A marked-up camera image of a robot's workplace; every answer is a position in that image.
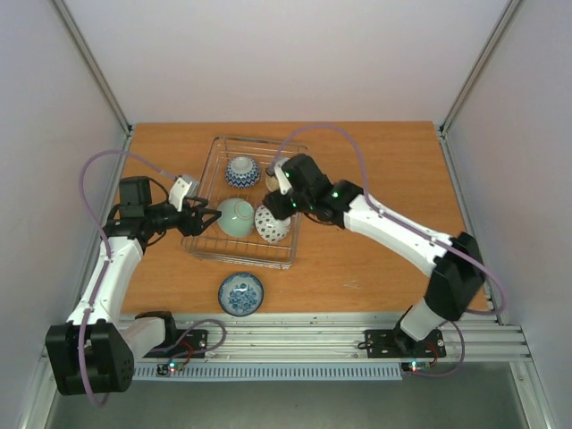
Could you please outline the wire dish rack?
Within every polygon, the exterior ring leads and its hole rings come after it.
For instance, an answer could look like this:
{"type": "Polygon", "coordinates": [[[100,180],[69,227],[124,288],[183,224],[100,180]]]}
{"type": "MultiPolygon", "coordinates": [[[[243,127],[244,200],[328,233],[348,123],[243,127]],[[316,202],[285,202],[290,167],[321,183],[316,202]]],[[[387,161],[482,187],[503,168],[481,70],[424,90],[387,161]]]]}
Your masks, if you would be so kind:
{"type": "MultiPolygon", "coordinates": [[[[216,209],[228,198],[243,198],[254,208],[263,203],[268,192],[265,184],[265,169],[276,154],[292,157],[307,152],[307,147],[290,143],[280,147],[278,140],[246,137],[217,136],[214,138],[206,158],[200,179],[198,194],[209,201],[209,207],[216,209]],[[238,156],[248,156],[260,167],[260,180],[247,189],[236,189],[225,180],[225,171],[231,160],[238,156]]],[[[301,215],[291,218],[290,230],[282,240],[269,243],[252,231],[245,238],[233,238],[223,232],[218,224],[210,226],[197,237],[181,241],[181,245],[192,256],[200,259],[213,259],[228,263],[288,269],[292,266],[298,245],[301,215]]]]}

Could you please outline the blue yellow patterned bowl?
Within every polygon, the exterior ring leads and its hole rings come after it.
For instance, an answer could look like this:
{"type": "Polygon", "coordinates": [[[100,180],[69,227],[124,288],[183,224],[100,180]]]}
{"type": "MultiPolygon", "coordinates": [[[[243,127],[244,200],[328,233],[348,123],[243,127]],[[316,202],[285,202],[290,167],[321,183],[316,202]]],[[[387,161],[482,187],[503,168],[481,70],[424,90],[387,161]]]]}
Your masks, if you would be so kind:
{"type": "Polygon", "coordinates": [[[266,176],[265,185],[270,192],[274,192],[280,188],[279,182],[275,176],[266,176]]]}

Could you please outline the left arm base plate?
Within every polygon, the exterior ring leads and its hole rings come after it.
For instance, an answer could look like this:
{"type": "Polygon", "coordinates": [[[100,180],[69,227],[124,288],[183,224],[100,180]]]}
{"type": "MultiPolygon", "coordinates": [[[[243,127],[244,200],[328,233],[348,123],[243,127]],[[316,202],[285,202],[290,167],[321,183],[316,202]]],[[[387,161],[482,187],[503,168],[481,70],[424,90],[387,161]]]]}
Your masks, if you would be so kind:
{"type": "Polygon", "coordinates": [[[186,358],[191,350],[194,351],[192,358],[203,358],[208,346],[208,331],[195,329],[187,333],[184,339],[172,349],[167,351],[149,351],[144,358],[186,358]]]}

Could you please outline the red white patterned bowl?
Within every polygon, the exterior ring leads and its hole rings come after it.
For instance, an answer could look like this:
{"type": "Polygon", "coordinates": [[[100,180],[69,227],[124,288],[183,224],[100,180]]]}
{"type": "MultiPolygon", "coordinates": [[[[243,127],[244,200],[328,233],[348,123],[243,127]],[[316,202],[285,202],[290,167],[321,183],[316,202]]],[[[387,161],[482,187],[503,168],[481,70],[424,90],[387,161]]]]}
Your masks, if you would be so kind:
{"type": "Polygon", "coordinates": [[[255,212],[255,227],[261,239],[267,243],[277,243],[283,240],[290,231],[290,218],[278,220],[270,210],[261,205],[255,212]]]}

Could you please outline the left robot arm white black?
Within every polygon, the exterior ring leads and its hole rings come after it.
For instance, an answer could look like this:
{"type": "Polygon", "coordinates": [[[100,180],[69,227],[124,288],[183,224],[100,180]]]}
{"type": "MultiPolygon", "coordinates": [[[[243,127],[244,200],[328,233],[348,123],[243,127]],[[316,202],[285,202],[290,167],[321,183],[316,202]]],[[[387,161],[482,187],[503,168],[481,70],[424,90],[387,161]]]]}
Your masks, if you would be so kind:
{"type": "Polygon", "coordinates": [[[170,230],[198,236],[221,214],[198,196],[199,183],[189,175],[177,177],[159,203],[152,199],[152,184],[147,176],[120,181],[119,202],[107,217],[97,264],[80,302],[64,324],[47,331],[46,351],[63,396],[124,392],[139,359],[169,356],[179,348],[181,336],[169,311],[141,313],[120,330],[122,302],[156,239],[170,230]]]}

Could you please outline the plain mint green bowl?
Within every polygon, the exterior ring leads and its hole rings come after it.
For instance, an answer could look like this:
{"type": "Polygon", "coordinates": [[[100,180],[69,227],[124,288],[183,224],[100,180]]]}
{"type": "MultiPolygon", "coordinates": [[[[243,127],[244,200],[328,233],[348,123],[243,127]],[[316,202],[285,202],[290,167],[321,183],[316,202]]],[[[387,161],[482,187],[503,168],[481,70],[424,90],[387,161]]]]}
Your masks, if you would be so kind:
{"type": "Polygon", "coordinates": [[[255,209],[243,198],[227,198],[218,207],[219,228],[228,236],[246,238],[254,228],[255,209]]]}

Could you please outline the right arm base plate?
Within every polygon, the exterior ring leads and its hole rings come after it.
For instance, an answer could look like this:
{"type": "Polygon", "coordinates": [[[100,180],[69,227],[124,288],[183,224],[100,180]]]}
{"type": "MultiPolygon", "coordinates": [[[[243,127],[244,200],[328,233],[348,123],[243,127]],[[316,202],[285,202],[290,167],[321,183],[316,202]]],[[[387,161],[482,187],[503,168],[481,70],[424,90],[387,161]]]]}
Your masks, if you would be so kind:
{"type": "Polygon", "coordinates": [[[357,344],[364,350],[368,358],[445,358],[442,332],[432,330],[422,341],[413,341],[407,335],[395,337],[390,329],[370,329],[364,331],[364,339],[357,344]]]}

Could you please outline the blue floral white bowl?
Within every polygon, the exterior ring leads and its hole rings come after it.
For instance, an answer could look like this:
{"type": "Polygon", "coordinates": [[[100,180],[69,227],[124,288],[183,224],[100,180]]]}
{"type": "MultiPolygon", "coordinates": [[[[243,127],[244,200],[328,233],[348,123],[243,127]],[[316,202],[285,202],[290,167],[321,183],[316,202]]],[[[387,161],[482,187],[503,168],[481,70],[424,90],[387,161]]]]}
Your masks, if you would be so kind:
{"type": "Polygon", "coordinates": [[[223,280],[218,290],[218,302],[228,315],[245,317],[254,314],[264,301],[261,281],[251,273],[234,273],[223,280]]]}

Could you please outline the red geometric patterned bowl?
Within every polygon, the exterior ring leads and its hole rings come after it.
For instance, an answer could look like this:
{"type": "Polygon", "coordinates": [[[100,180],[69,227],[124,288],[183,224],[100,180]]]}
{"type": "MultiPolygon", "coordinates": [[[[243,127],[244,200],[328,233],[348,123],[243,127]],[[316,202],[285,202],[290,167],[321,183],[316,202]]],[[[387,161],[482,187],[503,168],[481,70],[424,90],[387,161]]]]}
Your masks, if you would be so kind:
{"type": "Polygon", "coordinates": [[[233,157],[226,166],[224,179],[235,189],[254,187],[262,176],[258,162],[249,156],[233,157]]]}

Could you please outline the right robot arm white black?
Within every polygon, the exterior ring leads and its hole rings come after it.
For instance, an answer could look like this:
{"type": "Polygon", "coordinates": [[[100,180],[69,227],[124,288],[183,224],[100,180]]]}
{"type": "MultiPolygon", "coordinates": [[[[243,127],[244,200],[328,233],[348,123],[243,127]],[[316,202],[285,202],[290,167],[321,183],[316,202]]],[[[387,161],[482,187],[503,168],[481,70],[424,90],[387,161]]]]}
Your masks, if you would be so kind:
{"type": "Polygon", "coordinates": [[[476,240],[437,232],[398,214],[350,181],[330,182],[311,156],[281,157],[266,170],[271,188],[263,199],[274,218],[296,213],[365,236],[405,258],[428,278],[421,300],[396,323],[390,344],[399,356],[418,352],[430,333],[456,322],[484,284],[476,240]]]}

